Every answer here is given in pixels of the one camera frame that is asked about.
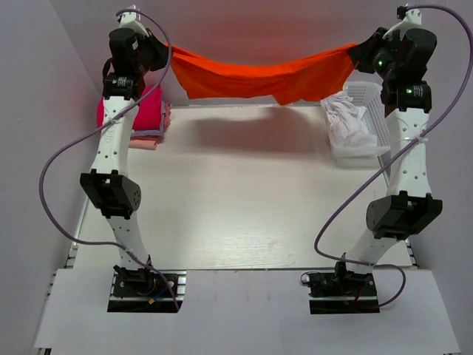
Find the orange t-shirt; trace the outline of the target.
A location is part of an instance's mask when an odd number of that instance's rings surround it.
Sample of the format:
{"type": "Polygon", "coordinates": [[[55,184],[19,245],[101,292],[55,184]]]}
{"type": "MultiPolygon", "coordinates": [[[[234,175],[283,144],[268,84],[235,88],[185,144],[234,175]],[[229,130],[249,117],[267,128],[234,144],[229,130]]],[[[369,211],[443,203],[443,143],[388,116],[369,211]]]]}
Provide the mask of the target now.
{"type": "Polygon", "coordinates": [[[342,90],[354,70],[348,44],[283,64],[252,66],[212,61],[173,46],[171,68],[189,99],[271,96],[281,106],[320,101],[342,90]]]}

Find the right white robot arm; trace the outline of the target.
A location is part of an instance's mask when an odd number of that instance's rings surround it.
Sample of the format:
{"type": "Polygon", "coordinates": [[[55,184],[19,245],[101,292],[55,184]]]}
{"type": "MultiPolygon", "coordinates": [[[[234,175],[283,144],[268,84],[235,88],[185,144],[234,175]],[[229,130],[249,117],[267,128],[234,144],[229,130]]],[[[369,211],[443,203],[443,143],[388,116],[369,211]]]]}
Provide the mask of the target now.
{"type": "Polygon", "coordinates": [[[365,232],[336,263],[333,284],[341,294],[352,294],[391,247],[419,234],[442,211],[442,201],[432,197],[421,137],[432,108],[432,91],[423,76],[436,46],[437,37],[428,30],[380,27],[349,51],[358,71],[377,73],[383,80],[390,153],[400,157],[389,167],[386,197],[367,207],[365,232]]]}

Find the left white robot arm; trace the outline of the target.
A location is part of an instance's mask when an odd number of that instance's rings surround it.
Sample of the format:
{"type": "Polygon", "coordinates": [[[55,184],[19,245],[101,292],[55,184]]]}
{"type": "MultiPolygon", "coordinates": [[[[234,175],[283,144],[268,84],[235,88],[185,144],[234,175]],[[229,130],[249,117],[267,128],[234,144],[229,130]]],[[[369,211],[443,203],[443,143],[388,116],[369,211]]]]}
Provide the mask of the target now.
{"type": "Polygon", "coordinates": [[[141,189],[129,178],[128,151],[139,99],[145,89],[144,76],[165,67],[169,50],[150,30],[139,33],[129,28],[109,34],[112,57],[103,67],[103,130],[98,151],[80,184],[93,206],[109,224],[119,245],[116,272],[133,273],[131,287],[147,295],[156,277],[145,270],[151,257],[143,245],[137,221],[141,189]]]}

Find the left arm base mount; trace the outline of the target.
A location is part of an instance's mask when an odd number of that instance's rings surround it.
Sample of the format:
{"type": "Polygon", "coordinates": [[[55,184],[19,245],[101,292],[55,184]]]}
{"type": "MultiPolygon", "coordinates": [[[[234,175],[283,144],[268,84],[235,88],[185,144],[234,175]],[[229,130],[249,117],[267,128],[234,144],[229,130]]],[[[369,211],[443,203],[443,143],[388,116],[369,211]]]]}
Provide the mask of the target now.
{"type": "Polygon", "coordinates": [[[186,288],[184,271],[165,272],[166,280],[148,270],[115,267],[107,311],[109,313],[175,314],[178,312],[169,289],[180,308],[186,288]]]}

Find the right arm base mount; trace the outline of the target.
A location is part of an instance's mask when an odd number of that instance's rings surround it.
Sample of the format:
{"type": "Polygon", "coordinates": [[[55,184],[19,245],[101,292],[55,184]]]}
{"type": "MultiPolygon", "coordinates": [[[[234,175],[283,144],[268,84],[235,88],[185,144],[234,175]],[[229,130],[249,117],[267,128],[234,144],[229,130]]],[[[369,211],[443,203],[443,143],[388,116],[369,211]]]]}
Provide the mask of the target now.
{"type": "Polygon", "coordinates": [[[301,284],[308,288],[311,315],[376,314],[380,312],[374,278],[362,281],[336,279],[334,272],[305,272],[301,284]]]}

